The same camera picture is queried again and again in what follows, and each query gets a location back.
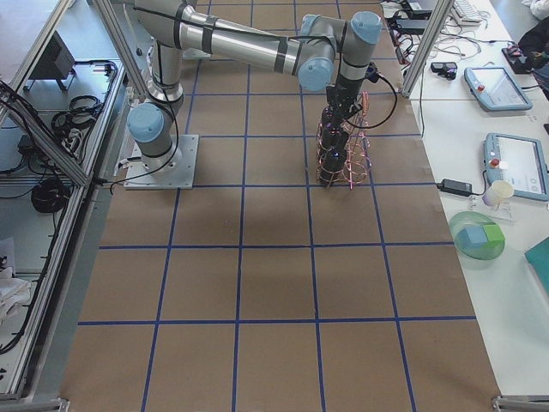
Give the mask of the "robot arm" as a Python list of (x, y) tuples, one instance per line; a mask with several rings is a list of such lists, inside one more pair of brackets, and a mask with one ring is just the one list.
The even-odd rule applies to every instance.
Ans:
[(149, 53), (148, 97), (127, 117), (129, 132), (149, 173), (170, 165), (177, 153), (170, 130), (184, 101), (181, 69), (182, 51), (156, 40)]
[(382, 32), (379, 15), (348, 20), (306, 15), (299, 35), (283, 37), (195, 10), (186, 1), (136, 1), (142, 26), (162, 45), (236, 59), (296, 76), (302, 88), (326, 91), (337, 128), (358, 111), (355, 101)]

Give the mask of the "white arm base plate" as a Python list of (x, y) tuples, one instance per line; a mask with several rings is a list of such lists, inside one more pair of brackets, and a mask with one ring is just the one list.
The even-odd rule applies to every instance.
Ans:
[(210, 59), (212, 57), (211, 53), (196, 49), (196, 48), (187, 48), (183, 50), (182, 59), (183, 60), (197, 60), (197, 59)]

